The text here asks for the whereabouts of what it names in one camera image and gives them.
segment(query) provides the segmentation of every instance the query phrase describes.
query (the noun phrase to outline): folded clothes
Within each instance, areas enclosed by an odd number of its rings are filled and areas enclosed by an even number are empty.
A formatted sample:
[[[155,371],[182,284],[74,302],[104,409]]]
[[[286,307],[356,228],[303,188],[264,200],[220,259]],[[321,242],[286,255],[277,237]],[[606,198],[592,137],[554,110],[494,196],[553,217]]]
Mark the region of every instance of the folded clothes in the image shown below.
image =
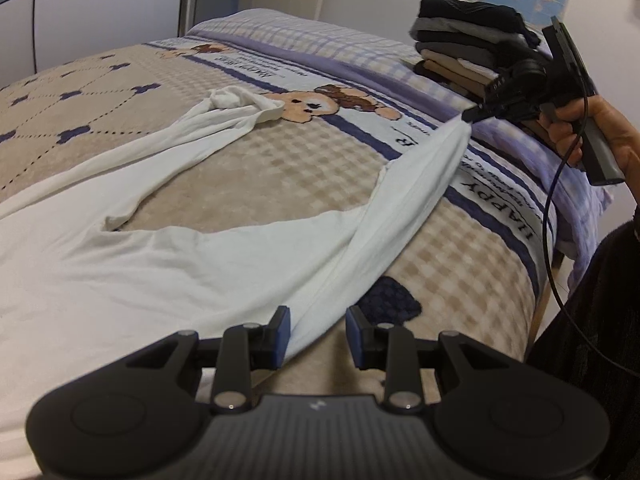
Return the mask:
[[[417,18],[414,26],[409,31],[409,35],[418,40],[417,33],[420,30],[431,32],[461,32],[480,40],[498,43],[499,41],[516,41],[522,46],[528,46],[527,41],[521,34],[514,32],[504,32],[498,28],[483,27],[475,23],[461,22],[460,20],[448,20],[447,18]]]
[[[466,59],[476,65],[484,66],[495,70],[497,63],[495,54],[485,48],[470,46],[459,43],[444,43],[439,41],[420,42],[415,44],[415,49],[419,52],[423,50],[431,50],[439,54],[444,54],[455,59]]]
[[[535,59],[546,63],[550,57],[514,41],[501,41],[495,44],[496,61],[499,67],[509,68],[523,59]]]
[[[428,30],[419,30],[416,32],[416,37],[419,43],[457,43],[465,46],[472,46],[480,48],[487,53],[492,54],[495,59],[495,66],[499,68],[509,68],[519,61],[524,59],[535,59],[539,62],[547,62],[548,58],[528,46],[517,43],[516,41],[499,41],[498,43],[491,43],[490,41],[481,40],[475,36],[468,34],[462,34],[460,32],[431,32]],[[463,57],[478,65],[485,66],[487,68],[494,68],[493,66],[485,63],[477,62],[476,60],[468,57]]]
[[[432,81],[435,81],[439,85],[444,86],[444,88],[448,88],[452,92],[455,92],[456,94],[459,94],[462,97],[465,97],[470,101],[475,102],[476,104],[480,104],[482,102],[481,98],[479,98],[476,95],[473,95],[469,90],[462,88],[462,86],[460,86],[459,84],[454,83],[453,81],[448,80],[446,77],[443,77],[440,74],[436,74],[435,72],[432,72],[431,70],[428,70],[427,68],[425,68],[423,61],[421,61],[420,63],[417,63],[414,66],[414,73],[422,77],[431,79]]]
[[[460,74],[449,70],[448,68],[440,65],[439,63],[436,63],[433,60],[425,61],[424,67],[427,70],[431,70],[432,72],[435,72],[436,74],[447,78],[451,82],[462,86],[462,88],[464,88],[465,90],[469,90],[472,94],[478,96],[479,98],[484,99],[484,85],[482,83],[473,81],[468,77],[461,76]]]
[[[461,45],[476,46],[495,53],[495,43],[481,40],[475,36],[462,34],[461,32],[437,32],[434,30],[417,30],[415,40],[420,42],[459,43]]]
[[[422,0],[419,17],[447,18],[497,28],[503,32],[522,34],[532,48],[540,44],[538,35],[526,27],[521,14],[512,7],[461,0]]]
[[[459,59],[458,63],[460,63],[460,65],[462,65],[463,67],[468,68],[472,72],[476,72],[480,75],[485,76],[487,79],[491,81],[493,81],[495,78],[498,77],[498,74],[495,73],[493,70],[490,70],[484,66],[476,65],[475,63],[471,63],[469,60]]]
[[[433,52],[432,50],[424,49],[423,51],[421,51],[420,55],[426,61],[428,60],[435,61],[439,65],[442,65],[443,67],[451,70],[452,72],[455,72],[456,74],[459,74],[462,77],[466,77],[482,85],[489,84],[497,76],[497,74],[494,73],[493,77],[488,77],[485,72],[478,72],[478,70],[474,70],[472,68],[463,66],[462,63],[460,63],[457,59],[446,56],[444,54],[440,54],[438,52]]]

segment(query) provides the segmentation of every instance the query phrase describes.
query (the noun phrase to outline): white cloth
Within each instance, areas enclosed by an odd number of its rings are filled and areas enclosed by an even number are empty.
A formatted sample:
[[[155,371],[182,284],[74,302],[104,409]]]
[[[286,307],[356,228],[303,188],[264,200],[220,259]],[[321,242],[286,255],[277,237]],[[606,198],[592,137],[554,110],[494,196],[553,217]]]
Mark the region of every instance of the white cloth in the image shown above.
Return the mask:
[[[220,336],[286,304],[287,354],[309,345],[427,219],[471,131],[460,118],[445,124],[349,211],[214,234],[113,231],[171,177],[281,113],[281,102],[242,88],[212,91],[172,126],[0,204],[1,479],[38,471],[24,421],[40,396],[176,330]]]
[[[480,66],[480,65],[476,65],[475,63],[471,63],[470,61],[468,61],[466,59],[459,59],[458,62],[463,67],[468,68],[469,70],[471,70],[473,72],[476,72],[481,76],[484,76],[489,81],[493,81],[495,78],[498,77],[498,74],[495,73],[490,68],[487,68],[487,67],[484,67],[484,66]]]

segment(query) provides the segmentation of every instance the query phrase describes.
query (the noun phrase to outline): floor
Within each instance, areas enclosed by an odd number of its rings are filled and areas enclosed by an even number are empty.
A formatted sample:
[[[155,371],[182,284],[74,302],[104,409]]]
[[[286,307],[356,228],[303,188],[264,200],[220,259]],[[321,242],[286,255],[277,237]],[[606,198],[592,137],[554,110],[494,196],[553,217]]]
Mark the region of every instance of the floor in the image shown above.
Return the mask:
[[[558,276],[556,277],[556,287],[558,288],[558,293],[560,295],[560,299],[562,301],[566,301],[566,298],[569,296],[569,286],[567,285],[567,279],[569,278],[569,274],[571,270],[574,268],[574,261],[568,258],[564,259],[562,266],[560,267],[560,271],[558,272]],[[542,334],[546,328],[551,324],[554,318],[560,313],[560,308],[558,307],[558,302],[553,294],[549,298],[548,303],[546,304],[545,314],[542,318],[542,323],[540,324],[540,329],[538,330],[538,336]]]

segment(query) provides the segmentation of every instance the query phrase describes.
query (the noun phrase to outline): teddy bear print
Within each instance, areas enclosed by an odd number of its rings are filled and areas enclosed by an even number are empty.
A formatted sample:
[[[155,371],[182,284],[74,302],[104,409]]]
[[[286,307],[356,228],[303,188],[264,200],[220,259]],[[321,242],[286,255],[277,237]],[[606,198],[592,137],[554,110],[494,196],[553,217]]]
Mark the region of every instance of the teddy bear print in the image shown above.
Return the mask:
[[[190,54],[217,54],[219,52],[234,52],[234,50],[221,43],[205,43],[192,46],[191,48],[179,48],[177,50],[165,50],[159,54],[161,59],[174,59],[178,56],[188,56]]]
[[[335,114],[341,107],[359,112],[375,112],[391,121],[402,117],[400,112],[380,104],[366,93],[338,85],[319,86],[313,92],[265,94],[265,97],[283,101],[285,106],[282,117],[293,123],[308,123],[313,117]]]
[[[361,90],[347,86],[324,85],[316,88],[316,92],[329,96],[336,101],[341,108],[352,108],[359,112],[375,112],[380,117],[397,121],[402,114],[393,108],[389,108]]]
[[[286,92],[265,94],[265,97],[284,102],[282,117],[292,123],[308,123],[313,117],[335,114],[340,106],[330,97],[316,92]]]

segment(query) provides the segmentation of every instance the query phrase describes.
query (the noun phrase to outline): human hand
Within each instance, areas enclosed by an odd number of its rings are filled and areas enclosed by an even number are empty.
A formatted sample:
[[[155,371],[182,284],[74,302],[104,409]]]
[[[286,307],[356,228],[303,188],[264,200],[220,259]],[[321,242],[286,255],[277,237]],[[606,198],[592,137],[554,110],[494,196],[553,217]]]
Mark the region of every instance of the human hand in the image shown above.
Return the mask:
[[[564,156],[576,137],[571,122],[580,121],[584,116],[584,100],[575,100],[558,108],[556,115],[561,122],[552,123],[544,114],[540,115],[539,122],[548,131],[556,151]],[[640,203],[640,132],[622,113],[598,95],[589,98],[589,116],[602,130],[620,170],[625,174],[629,189],[636,202]],[[582,140],[569,156],[568,163],[575,166],[581,160]]]

